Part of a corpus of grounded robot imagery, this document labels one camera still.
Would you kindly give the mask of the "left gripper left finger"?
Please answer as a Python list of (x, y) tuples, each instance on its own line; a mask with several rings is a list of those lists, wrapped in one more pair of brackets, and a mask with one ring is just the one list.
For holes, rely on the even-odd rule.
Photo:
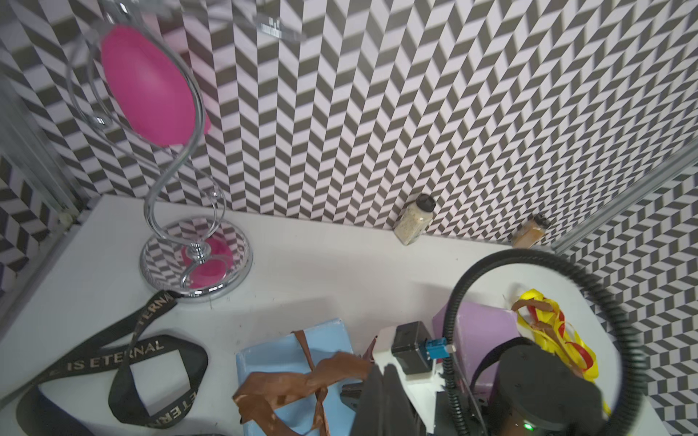
[(383, 374), (374, 366), (364, 382), (351, 436), (380, 436), (383, 434), (385, 388)]

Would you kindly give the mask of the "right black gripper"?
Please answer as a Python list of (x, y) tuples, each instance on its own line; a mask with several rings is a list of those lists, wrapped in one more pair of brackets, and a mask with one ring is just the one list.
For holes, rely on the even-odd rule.
[(456, 359), (470, 435), (596, 435), (600, 390), (533, 343), (503, 343), (480, 359)]

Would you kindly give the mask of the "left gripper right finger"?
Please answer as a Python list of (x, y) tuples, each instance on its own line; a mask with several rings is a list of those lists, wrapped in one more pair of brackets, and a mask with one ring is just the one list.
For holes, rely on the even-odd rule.
[(425, 435), (425, 425), (407, 397), (399, 372), (392, 364), (383, 372), (383, 435)]

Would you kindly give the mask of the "yellow ribbon of peach box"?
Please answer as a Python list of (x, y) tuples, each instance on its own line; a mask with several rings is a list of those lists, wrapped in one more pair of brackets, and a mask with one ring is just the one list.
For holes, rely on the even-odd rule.
[(545, 352), (557, 356), (575, 375), (595, 383), (599, 364), (592, 348), (567, 321), (557, 301), (536, 289), (524, 292), (511, 306), (518, 325), (530, 332)]

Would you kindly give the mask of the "brown ribbon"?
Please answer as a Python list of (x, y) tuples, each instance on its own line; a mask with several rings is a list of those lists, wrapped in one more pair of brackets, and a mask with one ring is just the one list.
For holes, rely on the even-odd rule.
[(276, 411), (313, 396), (316, 407), (310, 430), (329, 435), (331, 431), (325, 411), (329, 387), (346, 379), (366, 381), (373, 365), (348, 352), (336, 352), (315, 364), (305, 333), (294, 331), (293, 334), (310, 372), (253, 372), (237, 389), (233, 401), (238, 407), (241, 423), (253, 421), (266, 435), (295, 435), (296, 432), (278, 417)]
[[(520, 325), (534, 334), (537, 344), (545, 351), (556, 354), (566, 363), (572, 361), (570, 354), (565, 350), (565, 341), (559, 335), (559, 326), (556, 324), (559, 321), (559, 311), (554, 305), (535, 299), (519, 299), (511, 309), (517, 313)], [(529, 314), (531, 320), (527, 321), (519, 312), (529, 312), (530, 309), (534, 310), (534, 315)]]

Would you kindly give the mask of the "purple gift box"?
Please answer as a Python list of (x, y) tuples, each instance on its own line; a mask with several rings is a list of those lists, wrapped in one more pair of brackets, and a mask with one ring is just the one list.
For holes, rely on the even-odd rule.
[[(433, 318), (435, 334), (443, 332), (444, 319), (445, 307)], [(465, 379), (470, 383), (477, 367), (489, 352), (501, 343), (520, 336), (514, 312), (463, 300), (454, 329), (457, 369), (465, 374)], [(477, 379), (473, 393), (478, 401), (488, 403), (498, 365), (494, 363)]]

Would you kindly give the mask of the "black ribbon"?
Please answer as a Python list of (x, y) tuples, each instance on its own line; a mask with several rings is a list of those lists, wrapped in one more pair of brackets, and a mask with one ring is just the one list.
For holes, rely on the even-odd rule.
[[(111, 372), (114, 378), (107, 402), (120, 423), (156, 430), (178, 425), (194, 405), (208, 367), (208, 354), (202, 346), (169, 334), (142, 337), (149, 325), (177, 303), (175, 292), (157, 292), (141, 309), (89, 337), (7, 394), (1, 399), (1, 406), (18, 401), (16, 421), (26, 435), (91, 435), (93, 432), (81, 421), (45, 397), (40, 386), (54, 380)], [(169, 352), (179, 354), (189, 388), (159, 411), (150, 413), (136, 388), (132, 365)]]

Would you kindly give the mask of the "blue gift box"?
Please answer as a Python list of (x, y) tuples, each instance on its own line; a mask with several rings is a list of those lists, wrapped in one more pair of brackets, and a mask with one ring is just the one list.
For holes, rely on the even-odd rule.
[[(330, 320), (304, 330), (305, 339), (313, 363), (318, 364), (337, 352), (354, 352), (345, 323), (340, 319)], [(294, 334), (280, 339), (248, 347), (236, 354), (238, 383), (244, 383), (253, 372), (311, 372), (309, 363)], [(351, 432), (356, 412), (345, 405), (340, 394), (347, 383), (357, 383), (357, 378), (345, 378), (328, 388), (324, 401), (325, 414), (332, 435), (348, 435)], [(319, 434), (311, 431), (316, 399), (305, 398), (295, 401), (277, 411), (278, 417), (291, 430), (308, 435)]]

